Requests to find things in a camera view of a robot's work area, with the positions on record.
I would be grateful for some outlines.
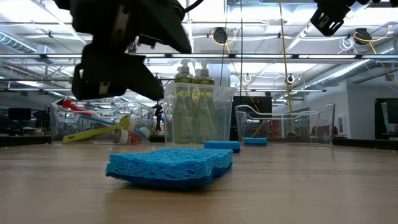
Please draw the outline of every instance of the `wall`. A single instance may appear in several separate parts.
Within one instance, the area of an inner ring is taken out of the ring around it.
[[[374,102],[376,98],[398,98],[384,85],[348,85],[349,121],[353,139],[374,138]]]
[[[310,93],[305,97],[304,101],[295,101],[293,104],[293,110],[302,110],[310,108],[311,111],[319,110],[322,106],[332,103],[336,105],[335,109],[335,126],[338,126],[338,117],[345,116],[345,129],[346,136],[350,135],[349,125],[349,108],[348,108],[348,97],[347,97],[347,84],[345,81],[338,84],[336,87],[327,87],[324,93]],[[288,113],[288,106],[278,106],[272,110],[273,113]]]

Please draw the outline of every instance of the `yellow toothbrush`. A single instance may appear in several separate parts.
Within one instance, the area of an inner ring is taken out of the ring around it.
[[[105,128],[98,128],[98,129],[94,129],[94,130],[83,131],[81,133],[70,134],[70,135],[64,136],[62,142],[70,143],[70,142],[74,142],[74,141],[81,141],[81,140],[88,139],[88,138],[98,136],[101,134],[113,132],[116,129],[128,129],[129,126],[130,126],[130,116],[125,115],[120,119],[119,124],[105,127]]]

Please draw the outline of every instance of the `desk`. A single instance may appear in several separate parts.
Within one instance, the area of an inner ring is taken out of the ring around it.
[[[398,154],[350,147],[249,147],[203,190],[107,178],[108,155],[164,147],[0,148],[0,219],[16,223],[397,223]]]

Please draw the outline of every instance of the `soap bottle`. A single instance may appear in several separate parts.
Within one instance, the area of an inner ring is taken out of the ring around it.
[[[173,112],[173,136],[174,143],[193,143],[193,100],[192,87],[187,85],[194,83],[195,79],[190,75],[188,60],[181,61],[179,73],[175,76],[174,112]]]
[[[214,86],[215,84],[214,78],[209,76],[206,63],[202,63],[200,76],[195,79],[195,83],[199,84],[198,91],[200,92],[193,114],[195,142],[203,144],[216,139],[216,108],[213,101],[213,88],[201,86]]]

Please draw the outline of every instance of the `sponge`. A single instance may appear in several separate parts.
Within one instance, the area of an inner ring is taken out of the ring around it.
[[[239,153],[241,145],[238,141],[207,141],[205,149],[232,149],[234,153]]]
[[[267,138],[244,138],[243,144],[251,144],[251,145],[266,145]]]
[[[200,187],[231,168],[232,154],[228,149],[190,148],[112,154],[106,166],[106,176],[147,187]]]

